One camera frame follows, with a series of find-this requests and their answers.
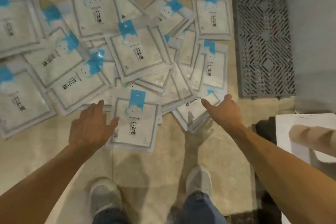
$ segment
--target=leg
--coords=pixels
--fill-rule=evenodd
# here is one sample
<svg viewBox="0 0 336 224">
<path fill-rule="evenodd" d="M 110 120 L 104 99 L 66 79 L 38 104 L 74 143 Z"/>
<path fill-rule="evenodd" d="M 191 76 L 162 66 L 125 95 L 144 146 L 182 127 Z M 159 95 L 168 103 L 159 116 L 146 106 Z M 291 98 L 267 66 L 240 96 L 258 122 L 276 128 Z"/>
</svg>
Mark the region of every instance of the leg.
<svg viewBox="0 0 336 224">
<path fill-rule="evenodd" d="M 122 210 L 119 188 L 108 178 L 97 180 L 90 189 L 93 224 L 130 224 Z"/>
<path fill-rule="evenodd" d="M 185 200 L 177 224 L 228 224 L 224 216 L 212 204 L 212 184 L 209 171 L 202 166 L 195 167 L 186 181 Z"/>
</svg>

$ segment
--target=hand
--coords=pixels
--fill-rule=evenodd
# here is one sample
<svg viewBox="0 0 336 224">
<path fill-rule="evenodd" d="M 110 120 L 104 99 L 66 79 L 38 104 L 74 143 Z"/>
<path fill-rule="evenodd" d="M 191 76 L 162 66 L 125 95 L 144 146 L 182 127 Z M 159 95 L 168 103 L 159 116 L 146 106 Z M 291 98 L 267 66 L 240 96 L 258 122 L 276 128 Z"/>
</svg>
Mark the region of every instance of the hand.
<svg viewBox="0 0 336 224">
<path fill-rule="evenodd" d="M 72 122 L 69 135 L 70 147 L 92 150 L 93 154 L 106 144 L 117 127 L 119 118 L 114 118 L 109 125 L 106 125 L 103 107 L 104 100 L 100 100 L 98 104 L 92 104 L 82 111 L 79 119 Z"/>
<path fill-rule="evenodd" d="M 206 99 L 201 100 L 202 105 L 207 109 L 211 118 L 222 128 L 244 126 L 243 117 L 239 107 L 232 100 L 231 95 L 226 95 L 218 105 L 211 105 Z"/>
</svg>

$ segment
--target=left hand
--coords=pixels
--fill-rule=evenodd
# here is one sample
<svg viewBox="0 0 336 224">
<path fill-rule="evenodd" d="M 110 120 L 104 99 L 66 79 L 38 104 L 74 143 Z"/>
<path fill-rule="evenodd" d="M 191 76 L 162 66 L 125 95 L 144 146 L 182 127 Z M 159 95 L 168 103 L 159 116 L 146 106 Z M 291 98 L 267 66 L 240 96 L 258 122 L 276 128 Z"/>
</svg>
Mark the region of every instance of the left hand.
<svg viewBox="0 0 336 224">
<path fill-rule="evenodd" d="M 72 122 L 69 135 L 70 147 L 89 149 L 94 153 L 106 144 L 117 127 L 119 118 L 115 117 L 109 125 L 106 125 L 103 107 L 104 100 L 100 100 L 98 104 L 91 104 L 81 112 L 79 119 Z"/>
</svg>

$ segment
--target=forearm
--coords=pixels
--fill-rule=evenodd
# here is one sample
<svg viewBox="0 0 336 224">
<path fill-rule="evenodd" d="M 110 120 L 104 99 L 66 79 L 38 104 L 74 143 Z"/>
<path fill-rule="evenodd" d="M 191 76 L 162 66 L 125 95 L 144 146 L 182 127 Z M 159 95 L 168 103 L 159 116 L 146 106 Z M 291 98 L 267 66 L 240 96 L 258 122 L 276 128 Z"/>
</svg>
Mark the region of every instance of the forearm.
<svg viewBox="0 0 336 224">
<path fill-rule="evenodd" d="M 0 196 L 0 223 L 43 224 L 88 150 L 65 147 L 55 158 Z"/>
<path fill-rule="evenodd" d="M 223 127 L 292 224 L 334 223 L 336 182 L 243 126 Z"/>
</svg>

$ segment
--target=drain grate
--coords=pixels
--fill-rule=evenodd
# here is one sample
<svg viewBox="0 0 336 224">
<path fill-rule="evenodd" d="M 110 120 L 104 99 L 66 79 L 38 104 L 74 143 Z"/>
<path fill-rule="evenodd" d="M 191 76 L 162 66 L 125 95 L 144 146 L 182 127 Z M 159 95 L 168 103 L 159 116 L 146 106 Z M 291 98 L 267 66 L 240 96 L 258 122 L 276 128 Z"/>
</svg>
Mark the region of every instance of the drain grate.
<svg viewBox="0 0 336 224">
<path fill-rule="evenodd" d="M 295 95 L 286 0 L 232 0 L 240 97 Z"/>
</svg>

